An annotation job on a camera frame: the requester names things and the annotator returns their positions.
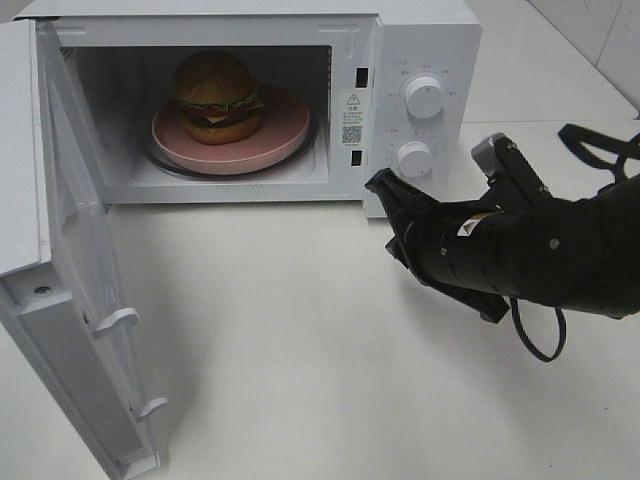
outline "pink plate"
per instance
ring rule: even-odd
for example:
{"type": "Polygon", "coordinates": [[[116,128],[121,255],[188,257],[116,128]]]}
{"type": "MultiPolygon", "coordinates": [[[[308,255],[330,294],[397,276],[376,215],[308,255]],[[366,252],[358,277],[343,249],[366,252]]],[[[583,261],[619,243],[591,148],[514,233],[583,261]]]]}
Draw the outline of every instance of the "pink plate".
{"type": "Polygon", "coordinates": [[[194,140],[180,126],[173,104],[153,118],[153,138],[172,162],[195,172],[235,175],[261,170],[284,160],[302,145],[310,113],[300,98],[280,88],[261,86],[260,99],[266,105],[262,124],[244,140],[222,145],[194,140]]]}

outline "white table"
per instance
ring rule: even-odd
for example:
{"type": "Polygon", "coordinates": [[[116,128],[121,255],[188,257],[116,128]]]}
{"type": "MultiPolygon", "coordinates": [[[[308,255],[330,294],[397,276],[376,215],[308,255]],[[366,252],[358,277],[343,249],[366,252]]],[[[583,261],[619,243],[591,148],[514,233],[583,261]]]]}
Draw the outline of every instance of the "white table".
{"type": "MultiPolygon", "coordinates": [[[[608,177],[564,150],[563,123],[526,120],[620,119],[587,125],[629,137],[635,111],[524,2],[472,4],[485,43],[466,119],[514,123],[463,127],[450,199],[484,191],[468,152],[499,130],[552,192],[592,194],[608,177]],[[543,95],[554,78],[562,93],[543,95]]],[[[544,366],[509,321],[417,285],[357,204],[119,207],[110,222],[143,367],[171,398],[172,460],[147,478],[637,477],[633,320],[568,314],[544,366]]],[[[552,343],[538,312],[527,328],[552,343]]],[[[0,362],[0,477],[103,479],[3,330],[0,362]]]]}

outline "microwave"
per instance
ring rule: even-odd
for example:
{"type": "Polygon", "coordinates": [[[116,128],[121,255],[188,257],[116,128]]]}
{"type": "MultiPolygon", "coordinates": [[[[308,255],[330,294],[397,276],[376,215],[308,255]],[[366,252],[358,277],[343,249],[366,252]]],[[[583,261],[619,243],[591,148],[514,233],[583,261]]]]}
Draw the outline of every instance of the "microwave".
{"type": "Polygon", "coordinates": [[[446,188],[480,41],[462,0],[36,0],[0,25],[0,319],[112,479],[158,466],[112,204],[361,201],[390,167],[446,188]],[[154,144],[178,65],[232,53],[296,95],[304,148],[238,175],[176,171],[154,144]]]}

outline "timer knob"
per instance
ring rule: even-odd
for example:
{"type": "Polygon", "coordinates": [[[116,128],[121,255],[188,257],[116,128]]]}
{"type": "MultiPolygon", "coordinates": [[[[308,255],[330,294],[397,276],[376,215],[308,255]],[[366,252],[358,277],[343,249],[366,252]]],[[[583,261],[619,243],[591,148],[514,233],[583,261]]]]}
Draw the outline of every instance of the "timer knob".
{"type": "Polygon", "coordinates": [[[433,154],[423,142],[408,142],[398,149],[398,167],[404,177],[416,178],[429,173],[433,154]]]}
{"type": "Polygon", "coordinates": [[[444,107],[444,88],[437,78],[420,75],[404,87],[407,110],[416,118],[430,118],[444,107]]]}

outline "warning label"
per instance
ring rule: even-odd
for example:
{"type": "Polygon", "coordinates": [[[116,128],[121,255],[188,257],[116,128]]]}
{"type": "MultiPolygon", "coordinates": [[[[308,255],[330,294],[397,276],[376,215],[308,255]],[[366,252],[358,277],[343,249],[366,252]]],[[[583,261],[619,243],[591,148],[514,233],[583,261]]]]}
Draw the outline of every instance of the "warning label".
{"type": "Polygon", "coordinates": [[[342,144],[357,146],[363,142],[363,127],[369,113],[366,90],[342,90],[340,95],[340,118],[342,120],[342,144]]]}
{"type": "Polygon", "coordinates": [[[493,215],[495,212],[477,213],[473,217],[465,220],[460,229],[458,230],[459,237],[469,237],[478,226],[478,224],[487,218],[489,215],[493,215]]]}

